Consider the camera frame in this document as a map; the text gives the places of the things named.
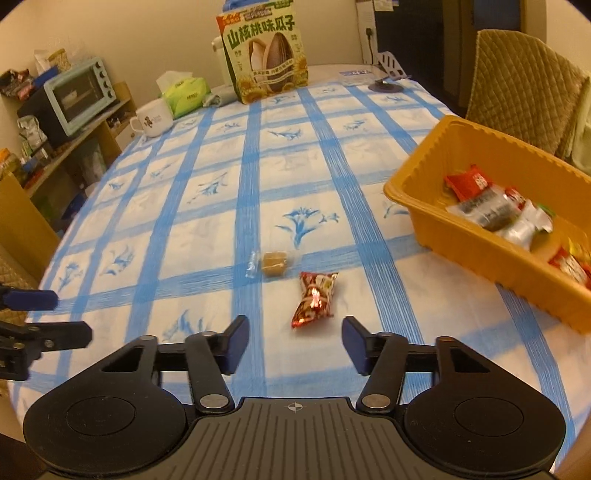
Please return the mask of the light blue toaster oven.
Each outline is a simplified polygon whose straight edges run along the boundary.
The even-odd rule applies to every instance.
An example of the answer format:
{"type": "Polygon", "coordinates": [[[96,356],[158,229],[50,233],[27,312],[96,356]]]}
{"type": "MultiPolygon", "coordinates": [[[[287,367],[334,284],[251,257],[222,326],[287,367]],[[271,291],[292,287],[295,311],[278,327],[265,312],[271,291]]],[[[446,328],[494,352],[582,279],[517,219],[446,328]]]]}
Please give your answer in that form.
{"type": "Polygon", "coordinates": [[[117,101],[100,57],[93,57],[47,80],[17,111],[34,116],[52,148],[77,135],[95,116],[117,101]]]}

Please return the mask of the yellow green candy packet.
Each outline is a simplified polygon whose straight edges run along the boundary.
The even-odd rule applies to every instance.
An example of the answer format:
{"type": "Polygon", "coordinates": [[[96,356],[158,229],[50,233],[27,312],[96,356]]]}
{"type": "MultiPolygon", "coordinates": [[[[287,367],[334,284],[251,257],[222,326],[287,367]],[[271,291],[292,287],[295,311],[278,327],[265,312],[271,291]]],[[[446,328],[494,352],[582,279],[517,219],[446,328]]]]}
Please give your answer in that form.
{"type": "Polygon", "coordinates": [[[590,250],[584,247],[582,244],[568,239],[568,252],[572,255],[580,264],[591,263],[590,250]]]}

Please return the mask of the red shiny candy packet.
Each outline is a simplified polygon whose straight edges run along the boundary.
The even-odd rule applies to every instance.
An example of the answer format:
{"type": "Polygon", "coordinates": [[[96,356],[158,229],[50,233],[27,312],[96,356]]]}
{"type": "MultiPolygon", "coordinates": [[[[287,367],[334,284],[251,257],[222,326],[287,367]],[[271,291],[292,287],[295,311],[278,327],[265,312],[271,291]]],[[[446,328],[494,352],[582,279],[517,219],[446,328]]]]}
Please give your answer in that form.
{"type": "Polygon", "coordinates": [[[504,191],[504,196],[520,211],[526,206],[527,198],[514,187],[507,187],[504,191]]]}

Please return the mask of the green tissue pack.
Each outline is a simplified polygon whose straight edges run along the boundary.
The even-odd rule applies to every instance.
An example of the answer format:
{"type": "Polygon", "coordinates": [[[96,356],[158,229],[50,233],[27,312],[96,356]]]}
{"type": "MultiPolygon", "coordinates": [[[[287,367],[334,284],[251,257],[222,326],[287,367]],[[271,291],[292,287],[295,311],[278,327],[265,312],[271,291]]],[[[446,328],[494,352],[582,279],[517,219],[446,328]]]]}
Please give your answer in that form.
{"type": "Polygon", "coordinates": [[[191,72],[166,71],[156,79],[156,85],[174,119],[201,108],[211,93],[206,80],[194,77],[191,72]]]}

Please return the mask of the wooden shelf unit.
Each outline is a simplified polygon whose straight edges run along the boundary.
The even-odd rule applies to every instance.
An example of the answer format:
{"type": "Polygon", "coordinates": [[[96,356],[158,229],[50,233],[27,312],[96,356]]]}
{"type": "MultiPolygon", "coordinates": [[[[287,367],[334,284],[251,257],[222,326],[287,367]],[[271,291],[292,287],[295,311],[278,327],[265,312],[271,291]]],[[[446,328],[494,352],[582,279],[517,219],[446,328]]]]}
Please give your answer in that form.
{"type": "Polygon", "coordinates": [[[90,195],[94,181],[83,173],[83,160],[96,147],[109,167],[134,137],[131,91],[126,82],[118,82],[114,92],[117,101],[57,148],[26,184],[11,174],[1,180],[1,259],[28,286],[39,285],[61,237],[90,195]]]}

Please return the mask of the phone stand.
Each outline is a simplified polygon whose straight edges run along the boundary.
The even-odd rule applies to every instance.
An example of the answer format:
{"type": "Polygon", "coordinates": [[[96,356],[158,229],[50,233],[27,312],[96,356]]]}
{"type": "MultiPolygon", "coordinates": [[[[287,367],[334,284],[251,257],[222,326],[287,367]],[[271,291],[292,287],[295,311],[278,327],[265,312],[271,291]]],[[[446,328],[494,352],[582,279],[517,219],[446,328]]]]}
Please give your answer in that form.
{"type": "Polygon", "coordinates": [[[380,52],[378,55],[379,66],[386,75],[370,83],[369,89],[377,93],[401,93],[404,87],[400,81],[407,80],[410,76],[405,72],[400,62],[389,51],[380,52]]]}

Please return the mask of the black cabinet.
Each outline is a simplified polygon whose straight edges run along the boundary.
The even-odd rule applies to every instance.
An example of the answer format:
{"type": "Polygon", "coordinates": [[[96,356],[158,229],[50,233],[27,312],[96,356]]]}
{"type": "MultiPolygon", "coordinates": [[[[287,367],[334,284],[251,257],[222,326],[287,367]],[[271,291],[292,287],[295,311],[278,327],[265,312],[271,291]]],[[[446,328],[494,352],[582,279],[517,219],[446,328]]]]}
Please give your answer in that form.
{"type": "Polygon", "coordinates": [[[377,47],[424,86],[459,91],[463,1],[372,1],[377,47]]]}

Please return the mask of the red date snack packet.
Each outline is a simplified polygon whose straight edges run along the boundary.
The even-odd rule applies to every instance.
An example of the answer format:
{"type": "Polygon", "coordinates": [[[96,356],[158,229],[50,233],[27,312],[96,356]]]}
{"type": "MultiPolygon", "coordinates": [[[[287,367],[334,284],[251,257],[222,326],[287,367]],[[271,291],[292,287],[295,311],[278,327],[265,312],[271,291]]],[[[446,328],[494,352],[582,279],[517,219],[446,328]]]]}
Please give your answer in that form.
{"type": "Polygon", "coordinates": [[[590,288],[590,267],[581,263],[573,254],[564,247],[560,247],[549,264],[567,275],[576,283],[590,288]]]}

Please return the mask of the blue white checkered tablecloth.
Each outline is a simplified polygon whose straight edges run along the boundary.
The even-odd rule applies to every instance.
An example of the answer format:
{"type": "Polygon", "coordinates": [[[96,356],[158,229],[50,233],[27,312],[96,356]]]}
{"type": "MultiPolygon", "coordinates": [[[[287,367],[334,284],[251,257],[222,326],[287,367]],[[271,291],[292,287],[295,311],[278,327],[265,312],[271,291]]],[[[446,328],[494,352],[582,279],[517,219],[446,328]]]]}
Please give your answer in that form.
{"type": "Polygon", "coordinates": [[[399,94],[325,83],[204,110],[140,139],[65,234],[42,284],[56,321],[90,345],[49,353],[12,384],[18,416],[43,394],[149,334],[163,343],[250,321],[228,385],[235,397],[358,397],[342,346],[348,315],[416,344],[454,336],[550,398],[566,443],[583,408],[545,337],[550,320],[513,294],[421,248],[384,183],[448,109],[417,83],[399,94]],[[297,251],[283,277],[245,277],[251,251],[297,251]],[[290,326],[300,273],[338,272],[332,317],[290,326]]]}

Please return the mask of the white thermos bottle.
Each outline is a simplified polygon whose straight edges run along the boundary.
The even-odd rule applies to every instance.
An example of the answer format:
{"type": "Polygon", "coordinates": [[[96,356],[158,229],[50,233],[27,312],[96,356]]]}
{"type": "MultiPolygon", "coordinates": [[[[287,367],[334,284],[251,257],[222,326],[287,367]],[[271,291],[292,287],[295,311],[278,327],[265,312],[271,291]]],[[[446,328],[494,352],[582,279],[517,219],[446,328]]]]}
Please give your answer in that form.
{"type": "Polygon", "coordinates": [[[226,59],[221,36],[217,36],[211,41],[211,47],[217,59],[223,83],[211,88],[211,92],[204,97],[204,107],[218,108],[235,102],[238,100],[238,95],[235,93],[235,86],[233,86],[230,77],[228,60],[226,59]]]}

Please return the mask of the brown cookie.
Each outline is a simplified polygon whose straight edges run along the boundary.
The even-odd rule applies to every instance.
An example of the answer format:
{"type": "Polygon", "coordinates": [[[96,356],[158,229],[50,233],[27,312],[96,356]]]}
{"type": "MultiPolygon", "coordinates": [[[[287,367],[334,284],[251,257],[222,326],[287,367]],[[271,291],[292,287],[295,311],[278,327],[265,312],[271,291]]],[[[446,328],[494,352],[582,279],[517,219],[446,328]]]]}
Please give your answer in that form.
{"type": "Polygon", "coordinates": [[[251,251],[246,263],[245,277],[256,278],[263,275],[266,278],[283,277],[293,270],[300,262],[301,255],[297,251],[251,251]]]}

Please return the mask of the small blue white box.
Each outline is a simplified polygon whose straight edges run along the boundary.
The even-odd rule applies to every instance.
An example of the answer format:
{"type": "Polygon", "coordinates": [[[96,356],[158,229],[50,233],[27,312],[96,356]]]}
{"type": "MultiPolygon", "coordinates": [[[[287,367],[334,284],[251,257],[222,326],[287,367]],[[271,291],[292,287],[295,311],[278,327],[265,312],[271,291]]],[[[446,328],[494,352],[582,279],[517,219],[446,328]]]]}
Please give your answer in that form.
{"type": "Polygon", "coordinates": [[[356,69],[339,72],[339,83],[344,86],[367,86],[375,82],[376,76],[370,69],[356,69]]]}

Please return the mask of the green covered sofa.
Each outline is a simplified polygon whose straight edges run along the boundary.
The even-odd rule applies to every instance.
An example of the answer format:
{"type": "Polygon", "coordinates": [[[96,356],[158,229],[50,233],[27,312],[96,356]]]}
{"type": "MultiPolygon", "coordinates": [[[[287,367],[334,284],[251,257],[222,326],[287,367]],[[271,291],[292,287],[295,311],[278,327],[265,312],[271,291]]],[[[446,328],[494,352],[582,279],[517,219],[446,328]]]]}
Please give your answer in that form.
{"type": "Polygon", "coordinates": [[[570,162],[579,170],[591,173],[590,84],[585,86],[577,110],[570,162]]]}

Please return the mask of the red patterned candy packet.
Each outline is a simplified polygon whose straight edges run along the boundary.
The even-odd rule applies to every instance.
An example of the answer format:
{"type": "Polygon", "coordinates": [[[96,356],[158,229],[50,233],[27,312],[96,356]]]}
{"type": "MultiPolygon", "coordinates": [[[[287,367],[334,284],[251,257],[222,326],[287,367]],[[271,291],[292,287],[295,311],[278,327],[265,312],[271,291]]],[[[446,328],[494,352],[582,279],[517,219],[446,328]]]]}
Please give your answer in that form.
{"type": "Polygon", "coordinates": [[[309,323],[332,317],[332,297],[339,273],[300,273],[301,302],[297,305],[290,326],[298,328],[309,323]]]}

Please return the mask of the quilted tan chair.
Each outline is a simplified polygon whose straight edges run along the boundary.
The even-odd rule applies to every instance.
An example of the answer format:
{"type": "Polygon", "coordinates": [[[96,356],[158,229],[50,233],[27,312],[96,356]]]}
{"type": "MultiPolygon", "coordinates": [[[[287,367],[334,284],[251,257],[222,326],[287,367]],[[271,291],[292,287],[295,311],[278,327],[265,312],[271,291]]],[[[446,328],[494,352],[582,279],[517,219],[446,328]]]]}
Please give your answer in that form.
{"type": "Polygon", "coordinates": [[[540,39],[484,29],[466,119],[568,159],[589,105],[590,74],[540,39]]]}

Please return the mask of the clear black seed packet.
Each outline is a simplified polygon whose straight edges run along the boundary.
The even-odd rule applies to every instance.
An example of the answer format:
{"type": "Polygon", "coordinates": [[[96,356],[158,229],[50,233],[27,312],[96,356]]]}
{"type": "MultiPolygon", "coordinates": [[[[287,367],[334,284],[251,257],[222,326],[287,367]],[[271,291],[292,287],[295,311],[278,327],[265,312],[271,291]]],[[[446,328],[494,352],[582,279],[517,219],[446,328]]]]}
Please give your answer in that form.
{"type": "Polygon", "coordinates": [[[487,188],[472,200],[449,206],[447,211],[490,232],[509,226],[520,214],[498,186],[487,188]]]}

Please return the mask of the white mug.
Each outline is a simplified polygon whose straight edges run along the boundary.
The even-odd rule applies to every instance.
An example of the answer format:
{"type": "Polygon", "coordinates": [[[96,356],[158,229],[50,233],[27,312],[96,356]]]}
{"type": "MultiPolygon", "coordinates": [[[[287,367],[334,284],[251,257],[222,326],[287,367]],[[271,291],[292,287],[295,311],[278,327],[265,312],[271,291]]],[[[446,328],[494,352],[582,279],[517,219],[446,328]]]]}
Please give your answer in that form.
{"type": "Polygon", "coordinates": [[[148,138],[158,137],[173,126],[171,109],[163,98],[157,98],[137,109],[129,125],[134,133],[148,138]]]}

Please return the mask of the sunflower seed box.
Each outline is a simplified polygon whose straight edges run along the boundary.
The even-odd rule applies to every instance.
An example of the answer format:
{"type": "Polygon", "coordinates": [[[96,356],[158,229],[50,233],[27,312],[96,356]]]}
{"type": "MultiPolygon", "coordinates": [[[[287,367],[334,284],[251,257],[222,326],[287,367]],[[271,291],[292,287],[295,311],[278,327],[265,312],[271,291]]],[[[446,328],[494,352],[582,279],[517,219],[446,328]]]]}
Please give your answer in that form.
{"type": "Polygon", "coordinates": [[[238,100],[252,104],[308,85],[308,60],[291,1],[256,1],[216,16],[238,100]]]}

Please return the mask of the red snack pack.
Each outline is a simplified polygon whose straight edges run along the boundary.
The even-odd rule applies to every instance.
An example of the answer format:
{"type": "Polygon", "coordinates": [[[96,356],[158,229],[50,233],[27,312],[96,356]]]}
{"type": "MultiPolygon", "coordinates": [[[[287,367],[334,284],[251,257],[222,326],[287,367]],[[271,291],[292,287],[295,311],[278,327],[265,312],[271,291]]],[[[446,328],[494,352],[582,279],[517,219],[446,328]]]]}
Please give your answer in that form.
{"type": "Polygon", "coordinates": [[[492,180],[475,164],[460,174],[446,176],[444,181],[461,202],[476,198],[493,185],[492,180]]]}

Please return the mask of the silver foil pouch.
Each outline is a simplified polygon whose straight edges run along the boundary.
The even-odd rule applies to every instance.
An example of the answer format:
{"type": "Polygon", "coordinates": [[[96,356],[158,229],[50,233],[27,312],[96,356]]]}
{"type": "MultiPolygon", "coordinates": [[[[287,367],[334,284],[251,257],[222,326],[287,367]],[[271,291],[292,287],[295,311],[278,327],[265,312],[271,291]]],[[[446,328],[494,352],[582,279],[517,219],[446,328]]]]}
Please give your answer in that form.
{"type": "Polygon", "coordinates": [[[552,233],[553,219],[542,207],[527,200],[517,219],[497,232],[497,235],[513,245],[530,250],[538,233],[552,233]]]}

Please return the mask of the orange plastic basket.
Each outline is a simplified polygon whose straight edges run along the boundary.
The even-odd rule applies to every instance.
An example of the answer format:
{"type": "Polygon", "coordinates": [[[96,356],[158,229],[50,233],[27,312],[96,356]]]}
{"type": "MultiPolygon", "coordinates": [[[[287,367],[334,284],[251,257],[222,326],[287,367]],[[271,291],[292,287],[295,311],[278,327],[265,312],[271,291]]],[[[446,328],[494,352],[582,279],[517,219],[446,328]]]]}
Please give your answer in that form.
{"type": "Polygon", "coordinates": [[[385,184],[419,243],[590,331],[590,178],[521,140],[447,116],[385,184]]]}

